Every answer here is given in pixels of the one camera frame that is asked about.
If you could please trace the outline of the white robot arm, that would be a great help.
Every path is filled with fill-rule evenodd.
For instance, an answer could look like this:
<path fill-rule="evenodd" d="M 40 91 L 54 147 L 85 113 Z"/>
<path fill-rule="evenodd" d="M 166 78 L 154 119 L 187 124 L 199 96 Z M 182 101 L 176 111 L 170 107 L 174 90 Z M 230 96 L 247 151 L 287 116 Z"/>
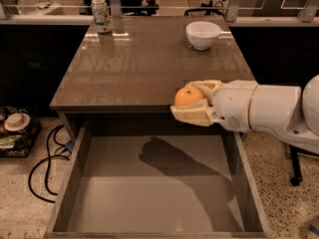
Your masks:
<path fill-rule="evenodd" d="M 176 120 L 215 123 L 230 131 L 264 131 L 293 146 L 319 152 L 318 79 L 305 88 L 255 81 L 194 81 L 180 89 L 170 110 Z"/>

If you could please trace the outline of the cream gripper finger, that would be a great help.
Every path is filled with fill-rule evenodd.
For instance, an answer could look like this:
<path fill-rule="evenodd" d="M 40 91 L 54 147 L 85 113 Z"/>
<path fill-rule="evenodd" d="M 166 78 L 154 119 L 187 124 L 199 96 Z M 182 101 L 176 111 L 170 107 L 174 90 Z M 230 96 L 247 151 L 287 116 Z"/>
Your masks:
<path fill-rule="evenodd" d="M 223 82 L 220 80 L 192 81 L 187 83 L 186 86 L 199 89 L 211 104 L 218 90 L 223 87 Z"/>
<path fill-rule="evenodd" d="M 209 105 L 207 99 L 185 106 L 171 106 L 170 110 L 176 120 L 189 124 L 210 126 L 215 119 L 214 108 Z"/>

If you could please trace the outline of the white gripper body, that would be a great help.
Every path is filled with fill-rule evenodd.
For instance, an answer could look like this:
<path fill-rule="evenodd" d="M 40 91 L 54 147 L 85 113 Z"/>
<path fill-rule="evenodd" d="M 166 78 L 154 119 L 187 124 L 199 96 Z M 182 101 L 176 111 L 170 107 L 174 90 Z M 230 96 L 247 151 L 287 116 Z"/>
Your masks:
<path fill-rule="evenodd" d="M 250 131 L 249 104 L 258 84 L 255 81 L 235 80 L 224 84 L 212 99 L 218 123 L 231 131 Z"/>

